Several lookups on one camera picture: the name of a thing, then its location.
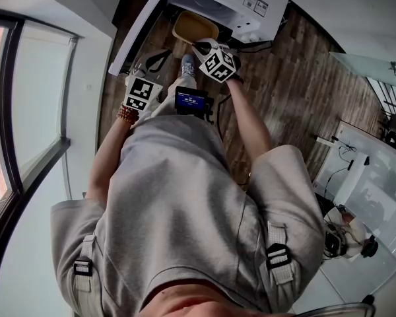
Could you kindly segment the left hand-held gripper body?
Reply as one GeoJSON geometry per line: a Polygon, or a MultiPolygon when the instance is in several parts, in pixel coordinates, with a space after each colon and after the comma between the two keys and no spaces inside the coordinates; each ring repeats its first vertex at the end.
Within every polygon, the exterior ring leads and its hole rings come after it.
{"type": "Polygon", "coordinates": [[[123,105],[144,112],[163,89],[162,72],[161,69],[157,73],[152,73],[150,68],[147,73],[143,73],[134,67],[125,78],[126,91],[123,105]]]}

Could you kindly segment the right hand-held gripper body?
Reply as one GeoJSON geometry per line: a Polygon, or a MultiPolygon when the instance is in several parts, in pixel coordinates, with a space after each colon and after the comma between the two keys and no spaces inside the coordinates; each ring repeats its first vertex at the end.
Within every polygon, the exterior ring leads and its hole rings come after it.
{"type": "Polygon", "coordinates": [[[237,73],[241,62],[227,45],[218,44],[217,49],[207,50],[206,59],[200,62],[199,69],[216,82],[223,83],[237,73]]]}

